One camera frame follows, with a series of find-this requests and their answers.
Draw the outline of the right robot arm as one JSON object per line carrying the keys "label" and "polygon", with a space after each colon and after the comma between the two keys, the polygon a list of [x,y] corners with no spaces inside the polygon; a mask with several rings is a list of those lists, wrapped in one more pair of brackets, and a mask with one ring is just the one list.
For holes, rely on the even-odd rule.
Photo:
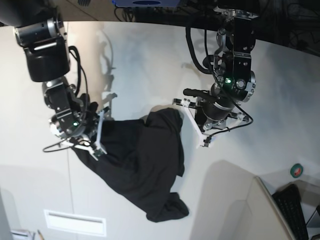
{"label": "right robot arm", "polygon": [[67,43],[58,6],[51,0],[2,0],[0,21],[13,27],[31,80],[42,83],[45,104],[55,111],[50,119],[55,135],[91,141],[97,114],[90,107],[89,93],[79,94],[87,77],[78,49]]}

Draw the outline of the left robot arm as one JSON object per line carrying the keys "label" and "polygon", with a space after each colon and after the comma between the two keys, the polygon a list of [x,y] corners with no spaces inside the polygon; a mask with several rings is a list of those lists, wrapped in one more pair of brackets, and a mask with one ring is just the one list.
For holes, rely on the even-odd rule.
{"label": "left robot arm", "polygon": [[[250,100],[256,88],[252,71],[251,52],[256,38],[252,20],[260,15],[257,0],[198,0],[198,12],[193,13],[185,27],[185,36],[191,59],[196,68],[213,76],[209,90],[185,89],[184,95],[196,98],[194,120],[201,133],[225,129],[228,118],[240,117],[244,124],[253,118],[241,109]],[[191,26],[198,18],[216,19],[221,24],[216,31],[217,49],[199,62],[191,39]]]}

